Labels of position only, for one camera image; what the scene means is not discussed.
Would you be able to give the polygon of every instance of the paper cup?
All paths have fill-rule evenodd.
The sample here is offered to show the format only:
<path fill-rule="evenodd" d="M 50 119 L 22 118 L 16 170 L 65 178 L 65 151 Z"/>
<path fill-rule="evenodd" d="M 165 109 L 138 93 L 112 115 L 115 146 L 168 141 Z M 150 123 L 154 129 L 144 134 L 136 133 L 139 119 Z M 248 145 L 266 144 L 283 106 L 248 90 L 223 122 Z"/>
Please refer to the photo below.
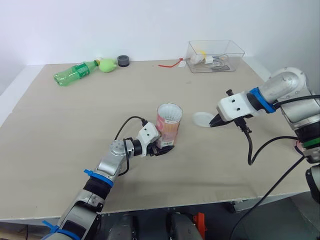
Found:
<path fill-rule="evenodd" d="M 182 115 L 181 107 L 173 103 L 164 103 L 157 108 L 155 126 L 161 133 L 161 137 L 156 141 L 158 148 L 175 144 Z"/>

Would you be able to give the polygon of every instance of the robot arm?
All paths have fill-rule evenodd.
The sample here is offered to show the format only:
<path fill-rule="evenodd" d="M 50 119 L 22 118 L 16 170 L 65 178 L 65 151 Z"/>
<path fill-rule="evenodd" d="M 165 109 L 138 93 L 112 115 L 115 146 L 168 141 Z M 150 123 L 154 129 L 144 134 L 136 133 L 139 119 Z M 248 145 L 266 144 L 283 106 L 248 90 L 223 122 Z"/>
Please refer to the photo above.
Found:
<path fill-rule="evenodd" d="M 304 99 L 281 104 L 282 101 L 314 93 L 308 88 L 306 75 L 294 67 L 285 67 L 275 72 L 261 86 L 250 91 L 234 94 L 217 104 L 218 115 L 210 122 L 211 127 L 235 122 L 247 134 L 251 131 L 244 118 L 274 113 L 278 107 L 294 130 L 303 146 L 303 154 L 310 164 L 320 162 L 320 102 L 319 99 Z M 313 198 L 320 203 L 320 165 L 306 172 Z"/>
<path fill-rule="evenodd" d="M 49 235 L 43 239 L 48 240 L 84 240 L 93 239 L 100 222 L 99 213 L 102 211 L 106 198 L 118 177 L 122 163 L 126 157 L 147 154 L 161 155 L 170 151 L 173 146 L 158 149 L 155 141 L 160 137 L 156 126 L 148 122 L 139 131 L 135 140 L 114 140 L 110 150 L 97 167 L 84 172 L 89 175 L 83 189 L 72 201 L 56 226 L 44 221 L 51 228 Z"/>

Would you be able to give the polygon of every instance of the beige tabletop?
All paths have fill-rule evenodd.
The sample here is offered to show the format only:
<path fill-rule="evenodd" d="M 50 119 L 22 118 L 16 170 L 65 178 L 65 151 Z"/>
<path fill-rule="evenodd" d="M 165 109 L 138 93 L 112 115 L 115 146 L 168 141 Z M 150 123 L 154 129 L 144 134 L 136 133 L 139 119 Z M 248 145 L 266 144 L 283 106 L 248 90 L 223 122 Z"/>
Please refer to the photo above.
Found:
<path fill-rule="evenodd" d="M 158 67 L 174 61 L 132 62 L 110 73 L 96 71 L 68 87 L 53 74 L 72 64 L 46 65 L 0 128 L 0 219 L 58 217 L 106 154 L 121 124 L 138 115 L 155 123 L 157 106 L 183 109 L 176 147 L 158 157 L 134 157 L 117 179 L 103 212 L 120 212 L 250 199 L 263 196 L 298 160 L 294 141 L 279 140 L 247 164 L 248 142 L 234 125 L 202 128 L 195 112 L 216 114 L 225 91 L 261 85 L 244 62 L 235 72 L 191 73 Z M 247 120 L 253 148 L 294 136 L 280 112 Z M 132 120 L 120 137 L 135 137 Z M 282 195 L 308 190 L 303 162 L 274 190 Z"/>

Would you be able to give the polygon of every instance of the green toy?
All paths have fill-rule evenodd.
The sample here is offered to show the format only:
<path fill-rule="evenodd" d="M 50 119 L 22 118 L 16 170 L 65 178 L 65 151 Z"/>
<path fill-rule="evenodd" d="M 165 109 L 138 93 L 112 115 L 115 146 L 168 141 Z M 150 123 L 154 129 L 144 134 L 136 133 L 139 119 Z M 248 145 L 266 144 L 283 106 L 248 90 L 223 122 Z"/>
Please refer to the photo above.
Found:
<path fill-rule="evenodd" d="M 101 70 L 101 72 L 109 73 L 115 70 L 115 68 L 117 67 L 116 63 L 117 61 L 112 58 L 101 59 L 99 69 Z"/>

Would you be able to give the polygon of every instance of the clear plastic box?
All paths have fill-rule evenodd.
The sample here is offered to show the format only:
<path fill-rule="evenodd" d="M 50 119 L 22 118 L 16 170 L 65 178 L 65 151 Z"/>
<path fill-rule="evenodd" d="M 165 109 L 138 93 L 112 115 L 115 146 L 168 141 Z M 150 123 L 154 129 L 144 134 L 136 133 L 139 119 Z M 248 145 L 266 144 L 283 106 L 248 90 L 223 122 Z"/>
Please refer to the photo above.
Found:
<path fill-rule="evenodd" d="M 235 71 L 244 56 L 231 40 L 189 41 L 186 62 L 193 73 Z"/>

